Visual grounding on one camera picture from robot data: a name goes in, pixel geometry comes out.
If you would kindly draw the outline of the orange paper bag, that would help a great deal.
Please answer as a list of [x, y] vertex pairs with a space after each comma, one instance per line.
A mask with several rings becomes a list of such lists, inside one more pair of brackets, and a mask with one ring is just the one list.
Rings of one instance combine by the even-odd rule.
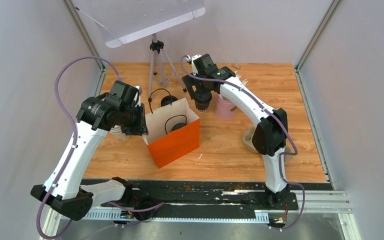
[[[145, 119], [148, 135], [142, 137], [159, 169], [199, 148], [200, 118], [190, 109], [186, 98], [152, 109]], [[171, 132], [177, 123], [187, 126]]]

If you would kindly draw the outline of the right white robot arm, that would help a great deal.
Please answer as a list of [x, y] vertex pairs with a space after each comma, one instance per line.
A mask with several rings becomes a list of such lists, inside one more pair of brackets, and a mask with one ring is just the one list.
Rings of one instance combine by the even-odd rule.
[[251, 120], [255, 128], [251, 144], [262, 155], [265, 167], [266, 204], [272, 209], [281, 207], [290, 192], [283, 180], [285, 171], [281, 156], [288, 133], [286, 111], [261, 101], [229, 67], [217, 67], [209, 54], [184, 55], [180, 61], [192, 66], [192, 72], [186, 71], [182, 80], [197, 110], [205, 112], [215, 92], [231, 101]]

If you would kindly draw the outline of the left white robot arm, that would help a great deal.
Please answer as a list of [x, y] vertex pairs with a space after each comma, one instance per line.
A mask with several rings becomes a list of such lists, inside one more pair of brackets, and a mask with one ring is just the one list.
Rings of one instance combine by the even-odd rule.
[[93, 207], [115, 201], [129, 206], [133, 201], [133, 185], [120, 177], [82, 185], [84, 173], [98, 146], [112, 130], [123, 141], [129, 136], [147, 135], [145, 106], [140, 102], [142, 89], [115, 81], [110, 92], [92, 96], [82, 102], [76, 115], [75, 129], [54, 172], [42, 185], [34, 185], [30, 194], [45, 200], [59, 214], [81, 220]]

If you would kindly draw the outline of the black cup lid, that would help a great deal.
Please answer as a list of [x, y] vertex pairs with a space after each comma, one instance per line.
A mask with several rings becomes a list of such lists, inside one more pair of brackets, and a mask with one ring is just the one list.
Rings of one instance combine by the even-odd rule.
[[173, 131], [176, 131], [176, 130], [179, 130], [185, 126], [187, 126], [188, 124], [186, 122], [179, 122], [177, 124], [175, 124], [172, 128], [171, 128], [171, 132]]
[[210, 103], [212, 100], [211, 92], [195, 92], [194, 100], [200, 104]]

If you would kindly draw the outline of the black paper coffee cup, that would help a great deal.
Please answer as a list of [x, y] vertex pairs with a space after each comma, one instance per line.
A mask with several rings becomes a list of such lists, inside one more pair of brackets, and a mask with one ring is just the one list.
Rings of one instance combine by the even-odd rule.
[[205, 101], [205, 102], [195, 101], [196, 110], [200, 113], [205, 113], [208, 110], [209, 105], [210, 105], [210, 101]]

